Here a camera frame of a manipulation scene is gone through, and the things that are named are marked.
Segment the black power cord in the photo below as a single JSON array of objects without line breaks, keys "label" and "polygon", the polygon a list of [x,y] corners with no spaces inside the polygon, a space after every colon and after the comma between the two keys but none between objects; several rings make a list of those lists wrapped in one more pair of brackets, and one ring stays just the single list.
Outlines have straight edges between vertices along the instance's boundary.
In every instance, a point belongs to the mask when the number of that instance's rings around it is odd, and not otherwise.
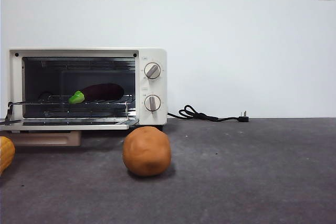
[{"label": "black power cord", "polygon": [[239,116],[237,118],[234,118],[234,117],[232,117],[232,118],[216,118],[214,116],[209,116],[209,115],[206,115],[204,113],[198,113],[190,105],[186,105],[183,110],[179,110],[179,114],[181,116],[168,113],[168,115],[170,115],[174,118],[183,119],[183,120],[201,119],[201,120],[208,120],[208,121],[211,121],[211,122],[223,122],[223,121],[227,121],[227,120],[237,120],[238,122],[242,122],[242,123],[247,123],[248,120],[249,120],[248,116],[246,116],[246,111],[244,112],[244,116]]}]

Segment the toaster oven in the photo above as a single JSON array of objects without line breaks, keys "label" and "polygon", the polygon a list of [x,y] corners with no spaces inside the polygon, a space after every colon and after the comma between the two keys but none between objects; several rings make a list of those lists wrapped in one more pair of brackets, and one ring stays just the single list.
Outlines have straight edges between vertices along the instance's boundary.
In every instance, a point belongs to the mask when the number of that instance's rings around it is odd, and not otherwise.
[{"label": "toaster oven", "polygon": [[[8,110],[0,130],[22,144],[67,145],[84,130],[162,126],[166,76],[163,49],[12,49]],[[102,83],[121,86],[123,96],[69,102],[76,91]]]}]

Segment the oven knob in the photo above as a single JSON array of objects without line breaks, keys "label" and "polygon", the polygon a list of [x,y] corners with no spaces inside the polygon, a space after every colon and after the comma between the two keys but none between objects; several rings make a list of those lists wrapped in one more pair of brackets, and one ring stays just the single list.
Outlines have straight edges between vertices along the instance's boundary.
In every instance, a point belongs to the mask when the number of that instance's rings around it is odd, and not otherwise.
[{"label": "oven knob", "polygon": [[156,111],[160,108],[161,101],[156,95],[150,95],[145,99],[145,107],[149,111]]},{"label": "oven knob", "polygon": [[156,63],[148,63],[145,67],[145,75],[149,79],[155,79],[159,77],[161,72],[160,66]]}]

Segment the oven rack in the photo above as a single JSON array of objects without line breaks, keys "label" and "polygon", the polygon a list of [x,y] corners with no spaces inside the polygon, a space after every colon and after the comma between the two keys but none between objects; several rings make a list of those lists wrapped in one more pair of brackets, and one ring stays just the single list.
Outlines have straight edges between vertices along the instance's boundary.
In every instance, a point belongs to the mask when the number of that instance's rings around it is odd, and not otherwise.
[{"label": "oven rack", "polygon": [[70,95],[49,95],[38,101],[22,101],[8,104],[7,121],[16,105],[35,106],[30,112],[24,109],[25,118],[127,118],[135,117],[135,97],[126,94],[119,100],[95,100],[70,104]]},{"label": "oven rack", "polygon": [[40,99],[37,101],[22,101],[13,102],[11,105],[68,105],[72,108],[77,106],[83,107],[85,105],[103,105],[103,104],[114,104],[114,105],[130,105],[135,101],[135,97],[132,94],[126,94],[119,100],[94,100],[89,102],[82,102],[77,104],[70,104],[68,99],[71,95],[49,95],[46,99]]}]

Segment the white knob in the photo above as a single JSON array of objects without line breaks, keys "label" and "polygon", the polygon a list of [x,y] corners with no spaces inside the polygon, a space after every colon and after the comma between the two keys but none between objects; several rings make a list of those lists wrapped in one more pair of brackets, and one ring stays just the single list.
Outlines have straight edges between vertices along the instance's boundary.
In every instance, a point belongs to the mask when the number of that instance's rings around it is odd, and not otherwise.
[{"label": "white knob", "polygon": [[157,97],[156,95],[150,95],[150,96],[146,97],[145,107],[149,111],[156,111],[160,108],[160,106],[161,106],[160,98]]},{"label": "white knob", "polygon": [[160,66],[156,63],[148,63],[145,67],[145,75],[149,78],[149,79],[155,79],[157,77],[159,77],[161,73],[161,69]]}]

